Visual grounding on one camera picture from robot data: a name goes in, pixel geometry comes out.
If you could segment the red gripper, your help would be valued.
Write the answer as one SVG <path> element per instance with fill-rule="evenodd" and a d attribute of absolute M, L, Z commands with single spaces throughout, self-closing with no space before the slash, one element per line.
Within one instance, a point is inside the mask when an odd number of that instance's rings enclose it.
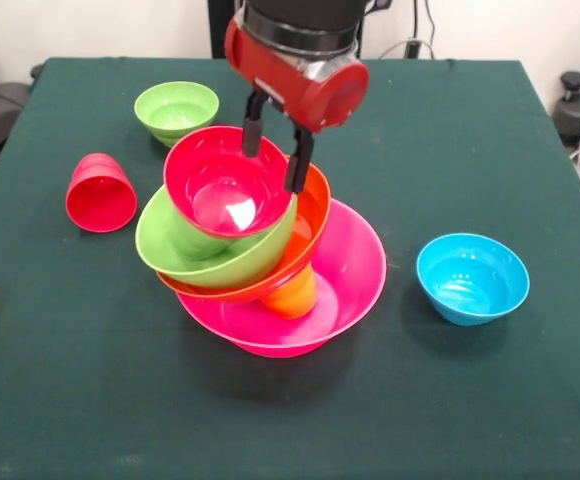
<path fill-rule="evenodd" d="M 290 193 L 302 193 L 314 150 L 312 132 L 345 123 L 359 107 L 369 86 L 367 67 L 354 53 L 307 60 L 276 52 L 246 31 L 241 14 L 228 24 L 224 50 L 230 65 L 254 89 L 246 102 L 243 154 L 250 158 L 259 154 L 261 115 L 270 97 L 296 122 L 296 145 L 288 161 L 284 187 Z"/>

